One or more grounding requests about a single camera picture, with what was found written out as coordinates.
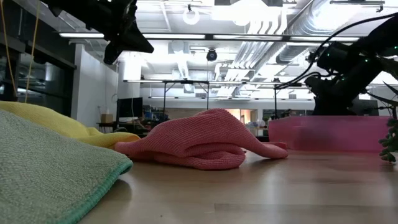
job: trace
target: cable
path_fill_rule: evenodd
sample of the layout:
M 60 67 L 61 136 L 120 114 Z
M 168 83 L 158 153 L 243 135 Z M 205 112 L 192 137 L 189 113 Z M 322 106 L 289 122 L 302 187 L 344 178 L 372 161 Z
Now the cable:
M 352 27 L 354 27 L 354 26 L 357 26 L 357 25 L 360 25 L 360 24 L 364 24 L 364 23 L 367 23 L 367 22 L 378 21 L 378 20 L 381 20 L 381 19 L 388 19 L 388 18 L 394 17 L 394 16 L 398 16 L 398 12 L 395 12 L 395 13 L 393 13 L 393 14 L 389 14 L 389 15 L 386 15 L 386 16 L 373 17 L 373 18 L 364 19 L 364 20 L 361 20 L 361 21 L 358 21 L 358 22 L 354 22 L 353 24 L 350 24 L 350 25 L 348 25 L 348 26 L 346 26 L 346 27 L 340 29 L 339 31 L 337 31 L 337 32 L 335 32 L 334 34 L 332 34 L 331 36 L 329 36 L 329 37 L 328 37 L 324 42 L 322 42 L 322 44 L 317 48 L 317 50 L 315 51 L 314 55 L 318 55 L 318 54 L 320 53 L 320 51 L 321 51 L 321 48 L 322 48 L 327 42 L 329 42 L 332 38 L 334 38 L 334 37 L 337 36 L 338 34 L 344 32 L 344 31 L 346 31 L 346 30 L 348 30 L 348 29 L 350 29 L 350 28 L 352 28 Z M 311 63 L 308 65 L 307 69 L 306 69 L 303 73 L 301 73 L 299 76 L 297 76 L 296 78 L 294 78 L 294 79 L 291 80 L 291 81 L 288 81 L 288 82 L 282 83 L 282 84 L 280 84 L 280 85 L 277 85 L 275 88 L 276 88 L 276 89 L 287 88 L 289 85 L 291 85 L 291 84 L 293 84 L 293 83 L 297 83 L 297 82 L 300 81 L 301 79 L 305 78 L 305 77 L 304 77 L 305 74 L 312 68 L 312 65 L 313 65 L 314 63 L 315 63 L 315 60 L 314 60 L 314 58 L 313 58 L 313 60 L 311 61 Z
M 12 87 L 14 89 L 15 97 L 17 97 L 17 88 L 15 86 L 14 75 L 12 74 L 12 67 L 11 67 L 11 59 L 10 59 L 10 52 L 8 51 L 8 41 L 7 41 L 7 29 L 6 29 L 6 19 L 4 18 L 4 9 L 2 6 L 2 0 L 0 0 L 0 8 L 1 8 L 1 20 L 2 20 L 2 28 L 4 31 L 4 41 L 6 42 L 6 54 L 7 54 L 7 61 L 8 61 L 8 69 L 10 70 L 11 82 Z
M 30 73 L 32 72 L 33 59 L 35 58 L 34 52 L 35 52 L 35 45 L 36 45 L 36 35 L 37 35 L 37 27 L 39 25 L 40 1 L 39 0 L 36 0 L 36 1 L 37 1 L 36 24 L 35 24 L 35 31 L 33 33 L 32 58 L 30 59 L 29 73 L 27 75 L 27 82 L 26 82 L 25 103 L 27 103 L 27 91 L 29 90 Z

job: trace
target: pink bin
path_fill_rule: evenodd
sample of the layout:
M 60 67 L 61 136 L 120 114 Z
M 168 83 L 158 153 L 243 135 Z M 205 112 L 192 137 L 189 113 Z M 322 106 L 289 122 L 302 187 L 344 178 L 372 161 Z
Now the pink bin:
M 270 142 L 301 151 L 380 152 L 388 116 L 291 116 L 270 121 Z

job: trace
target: ceiling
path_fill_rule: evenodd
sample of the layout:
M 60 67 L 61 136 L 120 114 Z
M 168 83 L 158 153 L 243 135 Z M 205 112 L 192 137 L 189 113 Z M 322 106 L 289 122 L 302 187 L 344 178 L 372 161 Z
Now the ceiling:
M 35 13 L 36 10 L 36 1 L 35 0 L 14 0 L 22 7 L 27 9 L 31 13 Z M 309 2 L 310 0 L 296 0 L 296 4 L 286 4 L 284 5 L 285 17 L 287 23 L 289 23 L 295 15 L 297 15 Z M 314 0 L 314 4 L 316 2 L 321 2 L 326 0 Z M 195 25 L 187 24 L 187 22 L 183 19 L 184 11 L 187 9 L 188 3 L 192 4 L 192 9 L 194 11 L 198 11 L 199 13 L 199 21 Z M 155 32 L 155 33 L 211 33 L 211 34 L 247 34 L 251 31 L 251 25 L 253 23 L 248 23 L 245 26 L 239 26 L 240 22 L 244 20 L 245 16 L 251 16 L 251 14 L 255 14 L 257 5 L 254 4 L 255 0 L 240 0 L 236 1 L 239 4 L 239 13 L 233 14 L 233 11 L 229 14 L 220 13 L 226 11 L 225 6 L 215 6 L 215 0 L 202 0 L 202 1 L 147 1 L 147 0 L 138 0 L 137 6 L 138 10 L 136 12 L 137 17 L 137 25 L 141 32 Z M 333 22 L 340 21 L 341 24 L 333 29 L 333 31 L 337 30 L 337 28 L 352 24 L 353 22 L 360 21 L 362 19 L 381 16 L 385 14 L 390 14 L 398 11 L 398 1 L 396 0 L 385 0 L 384 10 L 382 12 L 376 12 L 379 6 L 341 6 L 339 5 L 339 11 L 326 11 L 322 12 L 323 14 L 323 26 L 329 27 L 333 25 Z M 61 19 L 54 19 L 51 12 L 48 8 L 43 4 L 40 7 L 40 19 L 54 27 L 59 32 L 88 32 L 85 29 L 85 24 L 74 18 L 73 16 L 67 14 L 66 12 L 62 12 L 60 15 Z M 248 14 L 244 14 L 245 8 L 248 8 Z M 192 12 L 188 13 L 188 18 L 192 18 Z M 300 22 L 300 18 L 309 16 L 307 11 L 304 11 L 303 15 L 297 19 L 295 22 Z M 267 18 L 270 20 L 270 24 L 273 24 L 276 19 L 276 22 L 279 22 L 278 29 L 282 27 L 283 20 L 281 19 L 283 16 L 278 17 L 270 17 Z M 314 23 L 320 24 L 320 19 L 313 20 Z M 378 24 L 382 23 L 382 21 L 377 22 L 369 22 L 366 24 L 362 24 L 360 26 L 356 26 L 352 29 L 347 30 L 342 33 L 342 35 L 353 35 L 353 36 L 364 36 L 370 33 Z M 104 54 L 104 48 L 106 47 L 107 42 L 104 40 L 78 40 L 75 42 L 80 42 L 86 45 L 86 50 L 89 51 L 92 55 L 96 55 L 98 58 L 102 58 Z M 139 58 L 141 59 L 142 65 L 142 74 L 145 78 L 162 78 L 162 75 L 166 78 L 169 77 L 171 73 L 174 71 L 179 71 L 181 68 L 181 59 L 175 54 L 172 50 L 170 40 L 156 40 L 151 41 L 151 44 L 155 48 L 155 52 L 153 54 L 144 54 L 138 53 Z M 188 51 L 185 52 L 185 58 L 183 66 L 186 66 L 189 71 L 211 71 L 215 73 L 216 67 L 218 64 L 227 63 L 228 65 L 233 64 L 234 59 L 236 59 L 240 52 L 243 51 L 243 47 L 245 42 L 242 41 L 185 41 L 185 45 L 188 45 Z M 254 45 L 251 47 L 252 53 L 248 54 L 247 58 L 254 59 L 254 53 L 256 51 L 256 47 L 260 47 L 261 45 Z M 253 72 L 248 72 L 247 77 L 255 80 L 255 82 L 263 82 L 264 80 L 269 80 L 274 78 L 275 76 L 280 77 L 283 75 L 283 79 L 291 79 L 301 72 L 303 72 L 308 66 L 308 62 L 305 61 L 305 57 L 308 55 L 308 51 L 311 49 L 315 49 L 316 45 L 306 46 L 304 51 L 301 51 L 300 54 L 294 57 L 289 64 L 286 66 L 275 67 L 275 65 L 270 65 L 272 60 L 272 50 L 281 50 L 277 49 L 277 46 L 272 45 L 261 53 L 261 57 L 256 61 L 256 65 L 252 67 Z M 218 59 L 215 62 L 208 62 L 206 59 L 206 53 L 208 49 L 216 49 L 218 53 Z M 314 66 L 311 71 L 319 71 L 324 73 L 321 69 Z M 227 75 L 228 68 L 221 69 L 223 76 Z

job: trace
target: pink towel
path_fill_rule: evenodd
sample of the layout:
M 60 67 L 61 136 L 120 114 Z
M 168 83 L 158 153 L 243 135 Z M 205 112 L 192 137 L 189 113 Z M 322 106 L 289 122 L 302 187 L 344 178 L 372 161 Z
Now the pink towel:
M 212 109 L 161 123 L 146 138 L 116 143 L 115 150 L 133 160 L 220 170 L 239 167 L 245 159 L 242 148 L 267 158 L 287 157 L 279 146 L 261 143 L 229 112 Z

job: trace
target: wooden table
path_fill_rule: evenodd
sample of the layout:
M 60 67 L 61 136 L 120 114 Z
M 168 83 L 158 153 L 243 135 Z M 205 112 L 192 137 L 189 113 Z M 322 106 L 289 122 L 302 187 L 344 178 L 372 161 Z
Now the wooden table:
M 82 223 L 398 222 L 398 168 L 375 154 L 248 154 L 239 168 L 134 163 Z

